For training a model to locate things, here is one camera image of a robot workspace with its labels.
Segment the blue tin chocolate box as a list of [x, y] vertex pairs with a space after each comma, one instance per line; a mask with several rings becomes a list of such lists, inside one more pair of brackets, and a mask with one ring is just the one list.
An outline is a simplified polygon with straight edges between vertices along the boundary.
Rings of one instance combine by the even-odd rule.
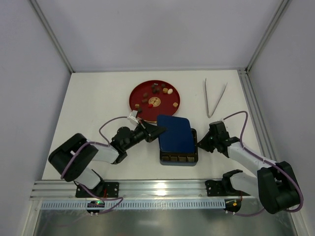
[[159, 151], [159, 161], [165, 166], [195, 166], [199, 160], [197, 147], [197, 132], [194, 128], [191, 129], [194, 140], [193, 153], [178, 153]]

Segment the blue tin lid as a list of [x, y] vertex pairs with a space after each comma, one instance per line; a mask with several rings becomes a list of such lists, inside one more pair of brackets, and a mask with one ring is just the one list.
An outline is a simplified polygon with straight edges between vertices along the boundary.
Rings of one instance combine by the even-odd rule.
[[160, 134], [158, 138], [159, 148], [162, 152], [194, 152], [194, 139], [187, 118], [158, 115], [157, 125], [166, 128], [166, 131]]

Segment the metal tweezers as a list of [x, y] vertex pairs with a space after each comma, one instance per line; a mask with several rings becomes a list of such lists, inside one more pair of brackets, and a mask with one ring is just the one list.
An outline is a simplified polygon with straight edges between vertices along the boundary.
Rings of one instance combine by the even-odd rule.
[[205, 106], [206, 106], [207, 118], [211, 118], [214, 115], [214, 113], [215, 113], [215, 111], [216, 111], [216, 109], [217, 109], [217, 107], [218, 107], [218, 105], [219, 105], [219, 103], [220, 103], [220, 101], [221, 101], [225, 91], [226, 91], [227, 85], [228, 85], [228, 83], [225, 83], [223, 85], [223, 87], [221, 89], [221, 92], [220, 92], [220, 95], [218, 96], [218, 98], [216, 99], [214, 104], [211, 105], [210, 94], [209, 94], [209, 90], [208, 90], [207, 78], [205, 78], [203, 86], [204, 86], [204, 97], [205, 97]]

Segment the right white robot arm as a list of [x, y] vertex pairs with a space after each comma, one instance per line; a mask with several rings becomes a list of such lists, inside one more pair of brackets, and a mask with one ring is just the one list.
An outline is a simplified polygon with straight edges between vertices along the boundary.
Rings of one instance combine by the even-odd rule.
[[242, 138], [230, 137], [223, 121], [209, 124], [207, 134], [197, 146], [206, 152], [217, 151], [251, 172], [236, 169], [224, 173], [220, 180], [228, 195], [246, 193], [256, 197], [270, 214], [299, 211], [304, 202], [293, 168], [285, 161], [275, 162], [250, 150]]

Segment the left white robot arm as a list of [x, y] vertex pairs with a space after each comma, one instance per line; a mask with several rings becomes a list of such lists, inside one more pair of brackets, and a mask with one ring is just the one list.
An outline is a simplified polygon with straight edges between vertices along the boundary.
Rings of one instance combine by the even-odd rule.
[[90, 162], [119, 164], [127, 157], [128, 149], [141, 141], [151, 143], [166, 130], [166, 127], [140, 120], [134, 130], [125, 126], [119, 128], [109, 144], [88, 141], [81, 133], [77, 133], [54, 150], [48, 161], [61, 175], [61, 179], [76, 184], [77, 198], [116, 198], [118, 195], [109, 193], [104, 179], [88, 167]]

